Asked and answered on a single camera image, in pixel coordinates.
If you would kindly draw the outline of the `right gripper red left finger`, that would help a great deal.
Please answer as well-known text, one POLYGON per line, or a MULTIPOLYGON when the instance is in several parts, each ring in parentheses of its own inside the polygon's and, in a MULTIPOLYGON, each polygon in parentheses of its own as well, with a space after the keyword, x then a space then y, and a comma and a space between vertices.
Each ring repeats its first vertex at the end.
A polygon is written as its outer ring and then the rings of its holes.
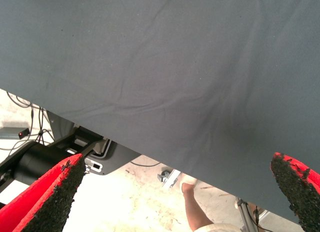
POLYGON ((60 161, 1 208, 1 231, 62 231, 85 171, 82 154, 60 161))

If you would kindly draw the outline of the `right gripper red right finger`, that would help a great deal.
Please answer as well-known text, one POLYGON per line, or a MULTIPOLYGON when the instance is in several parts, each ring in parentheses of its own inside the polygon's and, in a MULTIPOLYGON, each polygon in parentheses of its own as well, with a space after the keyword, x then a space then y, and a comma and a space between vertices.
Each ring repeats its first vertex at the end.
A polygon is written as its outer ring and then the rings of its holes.
POLYGON ((276 152, 270 169, 304 231, 320 230, 320 174, 299 160, 276 152))

